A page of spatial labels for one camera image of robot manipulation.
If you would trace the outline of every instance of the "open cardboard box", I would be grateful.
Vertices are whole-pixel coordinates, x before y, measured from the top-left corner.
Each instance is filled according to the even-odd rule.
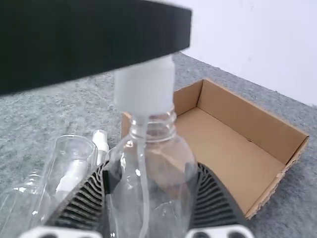
[[[174,93],[177,133],[227,187],[247,218],[269,200],[309,136],[209,80]],[[130,127],[122,119],[122,136]]]

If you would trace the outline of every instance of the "plastic bottle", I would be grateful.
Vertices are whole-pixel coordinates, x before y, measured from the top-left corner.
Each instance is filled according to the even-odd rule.
[[[116,73],[115,104],[132,118],[110,158],[114,237],[183,238],[187,232],[197,162],[176,134],[173,84],[171,56]]]
[[[107,143],[107,132],[104,130],[95,130],[93,133],[93,140],[98,148],[97,166],[106,161],[106,155],[109,151]]]
[[[0,195],[0,237],[16,238],[33,225],[44,222],[51,205],[50,196],[44,192],[42,204],[33,210],[40,194],[39,171],[33,171],[24,182],[12,186]]]

